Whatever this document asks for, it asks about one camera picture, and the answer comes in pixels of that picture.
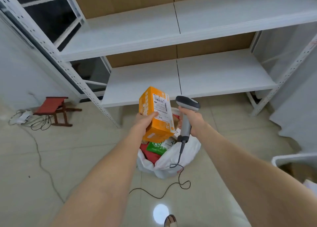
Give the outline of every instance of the person's right arm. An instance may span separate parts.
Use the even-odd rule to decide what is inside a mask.
[[[253,227],[317,226],[317,198],[311,190],[232,144],[201,114],[179,109]]]

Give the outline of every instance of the tiled floor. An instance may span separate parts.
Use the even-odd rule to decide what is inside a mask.
[[[268,120],[266,110],[257,117],[248,117],[252,107],[243,93],[197,100],[211,126],[257,157],[270,161],[275,155],[293,152],[277,135],[279,127]],[[73,113],[71,128],[28,129],[38,142],[42,165],[51,172],[63,199],[126,134],[138,111],[136,105],[125,106],[123,128],[117,129],[91,102],[78,107],[83,111]],[[1,121],[11,115],[9,109],[0,106],[0,226],[47,226],[61,201],[53,192],[49,176],[39,168],[34,140],[18,126]],[[122,226],[162,226],[153,217],[159,204],[167,206],[180,227],[249,226],[204,149],[182,173],[181,181],[186,180],[192,183],[189,190],[174,185],[161,200],[139,190],[132,192]],[[131,189],[142,187],[161,196],[175,181],[177,177],[161,180],[136,169]]]

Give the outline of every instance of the person's left arm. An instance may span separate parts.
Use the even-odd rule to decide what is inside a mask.
[[[120,226],[145,129],[157,112],[137,115],[135,125],[81,182],[52,226]]]

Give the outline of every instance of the handheld scanner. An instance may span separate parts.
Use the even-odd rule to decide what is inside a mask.
[[[186,109],[190,109],[190,110],[195,111],[195,112],[200,109],[199,102],[197,102],[196,100],[193,100],[189,97],[177,96],[176,102],[179,106],[186,108]],[[189,136],[191,134],[191,129],[192,129],[192,126],[188,120],[188,117],[184,114],[182,129],[180,131],[179,137],[177,138],[177,141],[182,142],[182,143],[183,142],[187,143]]]

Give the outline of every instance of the person's left hand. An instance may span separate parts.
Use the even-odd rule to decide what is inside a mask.
[[[134,126],[132,128],[140,130],[142,132],[142,136],[144,136],[146,128],[150,125],[152,119],[158,115],[158,112],[153,112],[148,116],[144,116],[141,113],[137,113],[134,121]]]

